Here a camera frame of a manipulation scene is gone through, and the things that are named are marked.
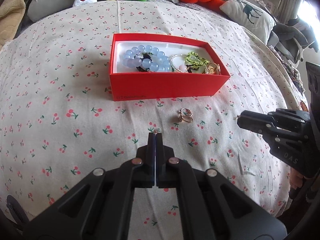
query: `cardboard box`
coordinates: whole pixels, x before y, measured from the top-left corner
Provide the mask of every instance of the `cardboard box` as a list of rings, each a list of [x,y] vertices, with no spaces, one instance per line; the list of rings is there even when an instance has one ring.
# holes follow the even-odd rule
[[[125,68],[120,63],[120,55],[127,49],[148,44],[153,47],[158,46],[159,50],[163,50],[168,57],[181,53],[179,51],[186,51],[186,49],[188,51],[203,50],[203,53],[209,55],[215,63],[220,65],[221,74],[139,72],[136,68]],[[224,64],[207,42],[148,33],[116,33],[113,35],[109,73],[114,101],[212,96],[230,78]]]

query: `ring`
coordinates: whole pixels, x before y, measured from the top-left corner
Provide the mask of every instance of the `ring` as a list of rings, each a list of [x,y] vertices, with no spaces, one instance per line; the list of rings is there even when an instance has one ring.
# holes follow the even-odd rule
[[[192,111],[190,109],[187,108],[181,108],[179,111],[179,122],[193,122],[193,118],[192,118]]]
[[[216,63],[210,63],[206,68],[205,68],[205,73],[206,74],[215,74],[215,75],[220,75],[220,65]]]

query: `bed sheet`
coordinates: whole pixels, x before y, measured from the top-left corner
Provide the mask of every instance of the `bed sheet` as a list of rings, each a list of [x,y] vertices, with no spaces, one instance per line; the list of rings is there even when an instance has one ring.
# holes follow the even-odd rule
[[[113,102],[113,33],[161,33],[207,41],[231,78],[211,97]],[[243,110],[301,109],[271,51],[238,24],[159,2],[103,1],[30,26],[0,51],[0,207],[13,195],[32,219],[96,167],[117,168],[160,128],[164,144],[194,168],[215,168],[272,215],[287,202],[290,168]],[[193,123],[179,123],[189,108]],[[129,239],[183,239],[174,189],[137,189]]]

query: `beaded bracelet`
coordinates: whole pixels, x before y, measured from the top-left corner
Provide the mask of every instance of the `beaded bracelet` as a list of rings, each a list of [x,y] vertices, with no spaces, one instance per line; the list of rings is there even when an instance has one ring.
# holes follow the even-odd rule
[[[124,66],[129,68],[136,67],[142,72],[170,72],[169,58],[163,51],[159,51],[157,47],[150,45],[132,47],[122,56]]]

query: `human hand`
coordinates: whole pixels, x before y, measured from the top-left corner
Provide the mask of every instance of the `human hand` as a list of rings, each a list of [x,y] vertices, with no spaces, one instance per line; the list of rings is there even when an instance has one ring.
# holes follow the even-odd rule
[[[297,172],[295,169],[290,168],[290,186],[293,189],[302,187],[303,184],[303,175]]]

